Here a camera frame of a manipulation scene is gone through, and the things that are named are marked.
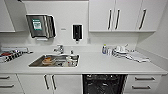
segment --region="sticker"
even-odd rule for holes
[[[34,30],[42,30],[41,22],[39,19],[33,19],[33,27],[34,27]]]

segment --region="stainless steel sink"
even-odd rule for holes
[[[79,55],[70,56],[73,62],[68,63],[66,57],[69,55],[43,55],[38,58],[36,61],[31,63],[29,67],[76,67],[78,64]],[[52,64],[46,65],[43,64],[43,60],[47,57],[51,57]]]

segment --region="chrome faucet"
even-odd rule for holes
[[[58,49],[54,49],[54,51],[56,51],[56,52],[61,52],[61,54],[63,54],[64,53],[64,47],[63,47],[63,45],[58,45],[59,46],[59,48]]]

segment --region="drawer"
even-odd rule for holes
[[[126,82],[160,82],[161,75],[128,75]]]
[[[1,81],[18,81],[16,74],[0,74]]]
[[[19,82],[0,82],[0,93],[15,92],[23,92]]]
[[[158,83],[127,83],[124,93],[154,93]]]

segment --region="wall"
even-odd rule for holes
[[[157,32],[141,33],[137,48],[149,52],[149,57],[151,57],[153,63],[168,71],[168,3]],[[168,75],[163,76],[157,94],[167,94],[167,87]]]
[[[2,46],[92,46],[126,45],[135,49],[138,33],[88,33],[88,1],[24,1],[28,14],[48,14],[55,19],[56,34],[54,39],[37,41],[30,33],[0,33]],[[83,25],[83,39],[76,44],[72,39],[72,25]]]

